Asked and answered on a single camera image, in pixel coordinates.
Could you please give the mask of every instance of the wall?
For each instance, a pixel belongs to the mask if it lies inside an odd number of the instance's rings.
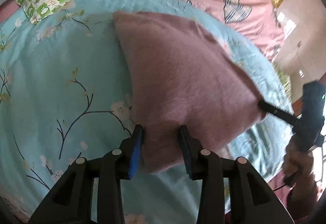
[[[326,72],[326,9],[321,0],[284,0],[278,12],[297,24],[275,60],[291,75],[294,102],[302,96],[304,83],[320,79]]]

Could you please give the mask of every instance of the silver screw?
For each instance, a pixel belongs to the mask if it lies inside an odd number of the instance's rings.
[[[208,156],[208,155],[211,154],[211,151],[208,150],[208,149],[202,149],[202,150],[200,151],[200,153],[201,153],[202,155]]]
[[[84,162],[85,162],[85,158],[83,158],[83,157],[79,157],[78,159],[76,159],[77,164],[82,164]]]
[[[246,164],[248,161],[245,157],[239,157],[237,160],[238,160],[238,163],[241,163],[241,164]]]
[[[122,151],[120,150],[120,149],[114,149],[113,151],[112,151],[112,154],[113,155],[120,155],[122,153]]]

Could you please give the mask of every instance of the sleeve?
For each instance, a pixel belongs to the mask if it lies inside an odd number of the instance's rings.
[[[311,189],[310,193],[301,199],[292,199],[292,190],[287,196],[287,210],[296,224],[300,224],[307,216],[310,215],[317,204],[317,185]]]

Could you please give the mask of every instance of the black cable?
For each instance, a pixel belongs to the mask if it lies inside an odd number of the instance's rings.
[[[275,191],[277,191],[277,190],[280,190],[280,189],[283,188],[284,186],[286,186],[286,184],[284,184],[284,185],[282,185],[282,186],[280,186],[280,187],[274,189],[273,192],[275,192]]]

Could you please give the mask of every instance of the bed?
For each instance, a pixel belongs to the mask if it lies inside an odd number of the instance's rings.
[[[112,22],[118,10],[196,21],[228,47],[266,101],[291,112],[278,76],[254,43],[185,0],[72,0],[37,25],[20,8],[0,25],[0,196],[27,218],[77,157],[101,157],[133,130],[130,75]],[[290,137],[289,125],[268,116],[223,151],[248,158],[269,181]],[[201,183],[190,181],[182,165],[138,172],[122,182],[126,223],[195,222],[200,192]],[[227,181],[225,195],[227,212]]]

